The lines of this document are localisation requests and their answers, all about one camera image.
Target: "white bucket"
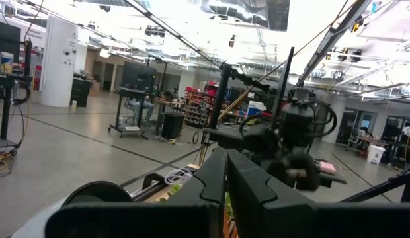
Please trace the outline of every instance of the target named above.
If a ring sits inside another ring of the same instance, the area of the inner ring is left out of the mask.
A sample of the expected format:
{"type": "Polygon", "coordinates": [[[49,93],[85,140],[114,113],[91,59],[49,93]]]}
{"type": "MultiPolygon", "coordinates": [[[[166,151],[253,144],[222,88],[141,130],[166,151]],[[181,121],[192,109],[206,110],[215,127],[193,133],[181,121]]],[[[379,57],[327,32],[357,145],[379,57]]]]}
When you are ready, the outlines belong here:
{"type": "Polygon", "coordinates": [[[253,116],[259,112],[265,111],[267,108],[262,102],[250,101],[247,107],[246,117],[253,116]]]}
{"type": "Polygon", "coordinates": [[[368,156],[367,156],[366,161],[368,163],[375,163],[378,165],[385,151],[386,150],[383,147],[370,145],[370,147],[368,148],[368,156]]]}

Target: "black speaker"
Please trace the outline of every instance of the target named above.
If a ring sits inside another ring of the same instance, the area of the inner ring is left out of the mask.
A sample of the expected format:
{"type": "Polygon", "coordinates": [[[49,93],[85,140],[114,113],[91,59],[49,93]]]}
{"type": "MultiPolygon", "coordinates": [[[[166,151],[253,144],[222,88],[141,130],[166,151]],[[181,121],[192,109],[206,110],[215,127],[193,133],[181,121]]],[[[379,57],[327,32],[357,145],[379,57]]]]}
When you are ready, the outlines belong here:
{"type": "Polygon", "coordinates": [[[176,139],[183,125],[184,115],[181,113],[168,113],[164,117],[163,131],[161,135],[165,139],[176,139]]]}

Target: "security camera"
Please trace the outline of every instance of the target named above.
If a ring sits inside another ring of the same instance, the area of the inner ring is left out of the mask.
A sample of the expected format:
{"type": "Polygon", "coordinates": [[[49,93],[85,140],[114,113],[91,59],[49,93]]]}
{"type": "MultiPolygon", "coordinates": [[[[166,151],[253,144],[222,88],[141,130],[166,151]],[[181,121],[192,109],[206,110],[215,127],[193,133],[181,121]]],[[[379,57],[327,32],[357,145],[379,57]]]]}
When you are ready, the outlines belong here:
{"type": "Polygon", "coordinates": [[[108,13],[109,13],[109,11],[111,11],[111,6],[100,5],[99,8],[101,10],[104,10],[104,11],[108,12],[108,13]]]}

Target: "person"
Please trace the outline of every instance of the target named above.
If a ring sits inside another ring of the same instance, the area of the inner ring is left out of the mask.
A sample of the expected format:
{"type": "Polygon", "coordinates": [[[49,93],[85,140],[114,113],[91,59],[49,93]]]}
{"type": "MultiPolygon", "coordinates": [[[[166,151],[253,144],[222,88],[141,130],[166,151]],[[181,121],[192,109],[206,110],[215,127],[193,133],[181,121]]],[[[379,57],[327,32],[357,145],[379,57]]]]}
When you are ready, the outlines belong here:
{"type": "MultiPolygon", "coordinates": [[[[138,123],[137,122],[138,117],[136,115],[139,115],[140,101],[138,101],[136,99],[131,99],[131,100],[128,101],[128,104],[130,106],[133,106],[133,108],[134,108],[134,112],[135,112],[134,118],[135,119],[133,121],[134,121],[135,124],[137,124],[138,123]]],[[[145,118],[147,121],[151,120],[151,116],[152,116],[154,108],[155,108],[155,106],[152,103],[146,101],[146,99],[143,101],[143,109],[147,109],[147,114],[146,114],[146,118],[145,118]]]]}

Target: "white container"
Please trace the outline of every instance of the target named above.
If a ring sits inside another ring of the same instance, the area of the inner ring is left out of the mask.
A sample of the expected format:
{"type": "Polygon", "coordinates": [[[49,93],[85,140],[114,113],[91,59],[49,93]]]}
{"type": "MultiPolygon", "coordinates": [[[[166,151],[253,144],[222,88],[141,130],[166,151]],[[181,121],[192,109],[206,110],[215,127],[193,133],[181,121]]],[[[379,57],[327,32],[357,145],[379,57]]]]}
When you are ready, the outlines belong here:
{"type": "Polygon", "coordinates": [[[367,156],[366,161],[368,163],[375,163],[378,165],[385,151],[386,150],[383,147],[370,145],[370,147],[368,148],[368,156],[367,156]]]}
{"type": "Polygon", "coordinates": [[[14,55],[8,52],[0,52],[0,66],[4,74],[13,73],[14,55]]]}
{"type": "Polygon", "coordinates": [[[266,109],[266,106],[264,106],[262,102],[250,101],[249,105],[247,106],[246,117],[256,115],[259,112],[265,111],[266,109]]]}

